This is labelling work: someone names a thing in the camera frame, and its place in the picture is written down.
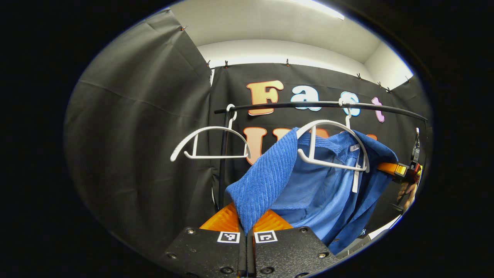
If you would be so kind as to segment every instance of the ceiling light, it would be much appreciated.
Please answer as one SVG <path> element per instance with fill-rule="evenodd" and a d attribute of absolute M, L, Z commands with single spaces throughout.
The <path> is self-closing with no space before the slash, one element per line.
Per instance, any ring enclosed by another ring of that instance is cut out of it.
<path fill-rule="evenodd" d="M 345 16 L 343 16 L 341 13 L 323 5 L 323 4 L 320 4 L 318 2 L 315 2 L 315 1 L 312 1 L 312 0 L 286 0 L 286 1 L 290 1 L 290 2 L 295 2 L 295 3 L 298 3 L 302 6 L 306 6 L 306 7 L 311 7 L 311 8 L 314 8 L 316 10 L 320 10 L 320 11 L 323 11 L 327 14 L 330 14 L 334 17 L 337 17 L 341 20 L 345 19 Z"/>

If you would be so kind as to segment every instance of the white ceiling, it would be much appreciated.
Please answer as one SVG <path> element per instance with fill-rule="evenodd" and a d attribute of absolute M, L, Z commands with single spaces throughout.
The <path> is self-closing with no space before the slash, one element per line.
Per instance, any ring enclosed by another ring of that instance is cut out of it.
<path fill-rule="evenodd" d="M 290 0 L 184 0 L 171 10 L 197 46 L 264 39 L 317 46 L 365 63 L 381 40 L 354 21 Z"/>

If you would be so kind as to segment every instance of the black vertical pole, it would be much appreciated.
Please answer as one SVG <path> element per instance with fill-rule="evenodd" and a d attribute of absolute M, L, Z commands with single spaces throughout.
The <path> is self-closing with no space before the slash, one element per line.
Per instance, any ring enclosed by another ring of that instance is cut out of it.
<path fill-rule="evenodd" d="M 224 127 L 228 127 L 228 121 L 230 120 L 230 112 L 225 113 Z M 223 131 L 223 138 L 221 139 L 221 155 L 226 155 L 226 147 L 228 145 L 228 132 Z M 223 205 L 223 199 L 225 194 L 225 162 L 226 159 L 222 158 L 219 161 L 219 185 L 218 185 L 218 211 L 221 210 Z"/>

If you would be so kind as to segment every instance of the white wall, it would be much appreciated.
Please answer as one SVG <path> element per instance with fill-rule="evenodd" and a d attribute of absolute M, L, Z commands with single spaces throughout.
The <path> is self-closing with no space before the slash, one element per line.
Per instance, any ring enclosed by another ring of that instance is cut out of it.
<path fill-rule="evenodd" d="M 413 76 L 412 71 L 387 44 L 381 42 L 376 51 L 365 62 L 375 83 L 394 89 Z"/>
<path fill-rule="evenodd" d="M 248 63 L 286 63 L 330 69 L 374 82 L 367 68 L 360 62 L 336 52 L 316 46 L 276 40 L 239 40 L 198 46 L 211 68 Z"/>

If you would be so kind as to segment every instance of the purple letter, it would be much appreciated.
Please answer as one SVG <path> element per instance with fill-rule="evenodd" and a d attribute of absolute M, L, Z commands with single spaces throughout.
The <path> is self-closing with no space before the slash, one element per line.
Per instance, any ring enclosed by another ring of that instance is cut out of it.
<path fill-rule="evenodd" d="M 377 98 L 377 96 L 372 99 L 372 103 L 375 105 L 382 105 L 382 103 L 379 102 L 379 99 Z M 378 121 L 384 123 L 384 115 L 382 114 L 381 111 L 376 110 L 375 115 L 376 115 Z"/>

